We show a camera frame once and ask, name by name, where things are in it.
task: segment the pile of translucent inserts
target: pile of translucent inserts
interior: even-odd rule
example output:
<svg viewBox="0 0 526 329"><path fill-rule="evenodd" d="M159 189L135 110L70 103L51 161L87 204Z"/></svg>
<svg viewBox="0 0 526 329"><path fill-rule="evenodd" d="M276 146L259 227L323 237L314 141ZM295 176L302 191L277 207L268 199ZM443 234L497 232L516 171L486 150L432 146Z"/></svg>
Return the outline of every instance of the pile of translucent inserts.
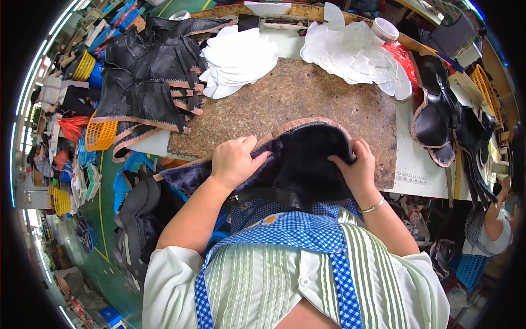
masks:
<svg viewBox="0 0 526 329"><path fill-rule="evenodd" d="M376 83L396 99L411 95L406 71L391 52L371 41L367 23L345 25L343 13L328 2L324 20L323 25L313 22L307 30L305 45L300 51L304 61L319 65L351 85Z"/></svg>
<svg viewBox="0 0 526 329"><path fill-rule="evenodd" d="M199 80L206 81L203 94L212 99L226 97L269 73L278 62L278 46L260 36L258 28L238 32L226 26L201 50L208 69Z"/></svg>

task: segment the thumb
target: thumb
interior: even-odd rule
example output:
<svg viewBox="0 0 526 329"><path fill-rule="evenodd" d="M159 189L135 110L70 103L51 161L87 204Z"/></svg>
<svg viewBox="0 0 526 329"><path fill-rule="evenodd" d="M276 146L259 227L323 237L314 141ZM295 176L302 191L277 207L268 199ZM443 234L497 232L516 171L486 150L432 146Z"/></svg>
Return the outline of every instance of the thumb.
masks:
<svg viewBox="0 0 526 329"><path fill-rule="evenodd" d="M252 166L254 167L254 170L257 170L257 168L261 167L270 154L272 154L271 151L266 151L258 155L255 159L252 159Z"/></svg>
<svg viewBox="0 0 526 329"><path fill-rule="evenodd" d="M331 162L334 162L334 164L336 164L338 166L338 168L340 169L341 172L343 172L344 170L347 169L347 167L349 166L347 163L345 163L345 161L343 161L342 159L340 159L339 156L337 155L330 155L327 160L331 161Z"/></svg>

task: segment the worker's right hand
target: worker's right hand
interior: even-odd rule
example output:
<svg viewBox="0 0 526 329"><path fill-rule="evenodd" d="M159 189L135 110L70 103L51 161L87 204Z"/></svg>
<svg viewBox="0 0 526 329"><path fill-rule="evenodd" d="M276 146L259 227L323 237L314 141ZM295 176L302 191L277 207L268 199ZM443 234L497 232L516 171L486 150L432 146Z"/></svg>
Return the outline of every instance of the worker's right hand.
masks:
<svg viewBox="0 0 526 329"><path fill-rule="evenodd" d="M328 160L338 166L360 208L368 209L379 202L375 187L375 156L367 142L361 138L352 139L351 148L357 158L352 165L336 155L329 156Z"/></svg>
<svg viewBox="0 0 526 329"><path fill-rule="evenodd" d="M248 136L232 139L219 145L212 156L210 177L233 191L234 188L251 177L271 154L271 152L263 152L252 159L250 152L256 143L255 136Z"/></svg>

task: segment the worker in checkered apron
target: worker in checkered apron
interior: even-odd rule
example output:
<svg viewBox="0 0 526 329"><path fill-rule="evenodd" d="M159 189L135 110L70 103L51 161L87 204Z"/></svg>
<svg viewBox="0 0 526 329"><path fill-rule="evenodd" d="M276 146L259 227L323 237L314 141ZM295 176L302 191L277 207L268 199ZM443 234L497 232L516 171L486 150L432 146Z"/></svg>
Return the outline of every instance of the worker in checkered apron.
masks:
<svg viewBox="0 0 526 329"><path fill-rule="evenodd" d="M218 146L211 176L163 231L146 276L145 328L446 328L431 259L374 187L362 139L351 141L354 164L328 158L354 199L312 213L260 199L232 207L232 235L202 259L224 200L269 156L252 159L255 145L250 136ZM203 218L209 225L193 224Z"/></svg>

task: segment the black pants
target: black pants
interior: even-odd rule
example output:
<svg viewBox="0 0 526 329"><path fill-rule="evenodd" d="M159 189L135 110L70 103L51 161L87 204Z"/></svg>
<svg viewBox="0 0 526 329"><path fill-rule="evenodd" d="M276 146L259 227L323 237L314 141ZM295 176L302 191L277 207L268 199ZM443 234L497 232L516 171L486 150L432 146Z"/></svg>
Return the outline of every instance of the black pants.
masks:
<svg viewBox="0 0 526 329"><path fill-rule="evenodd" d="M91 116L94 112L93 108L81 102L83 99L85 102L86 98L89 97L92 101L100 100L100 88L89 87L82 88L76 86L68 86L64 101L62 102L62 108L65 110L74 111L79 115Z"/></svg>

